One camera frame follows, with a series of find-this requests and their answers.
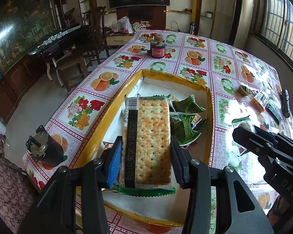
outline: wall mural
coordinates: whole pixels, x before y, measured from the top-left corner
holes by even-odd
[[[55,32],[49,0],[0,1],[0,66],[5,73]]]

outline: drawer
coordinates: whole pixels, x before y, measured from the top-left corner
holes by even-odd
[[[106,42],[108,46],[120,46],[125,45],[133,36],[108,36]]]

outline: red label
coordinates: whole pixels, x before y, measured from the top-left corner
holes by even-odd
[[[152,56],[163,57],[165,55],[165,48],[152,48]]]

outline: tablecloth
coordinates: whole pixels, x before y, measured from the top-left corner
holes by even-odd
[[[150,42],[156,34],[162,34],[168,44],[163,59],[153,59],[147,55],[147,49],[150,49]],[[251,115],[255,125],[293,139],[292,116],[286,119],[279,110],[282,121],[277,125],[269,113],[259,113],[249,97],[237,92],[240,85],[257,91],[262,89],[281,108],[281,85],[277,71],[243,50],[204,37],[171,31],[140,30],[129,43],[98,65],[70,93],[45,126],[49,134],[61,143],[67,156],[59,166],[74,167],[113,96],[140,69],[176,74],[211,89],[214,131],[210,166],[219,169],[228,164],[234,166],[267,212],[277,193],[263,180],[265,170],[254,154],[238,157],[243,148],[232,140],[231,121],[237,113],[246,112]],[[39,189],[59,167],[50,168],[41,162],[36,163],[29,152],[23,156],[23,162]],[[212,210],[211,223],[215,223],[215,214],[216,210]],[[127,230],[143,233],[133,231],[130,225]]]

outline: white plastic bag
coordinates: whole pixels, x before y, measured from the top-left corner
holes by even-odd
[[[120,20],[112,23],[111,29],[113,32],[123,32],[125,34],[132,33],[131,24],[128,17],[123,17]]]

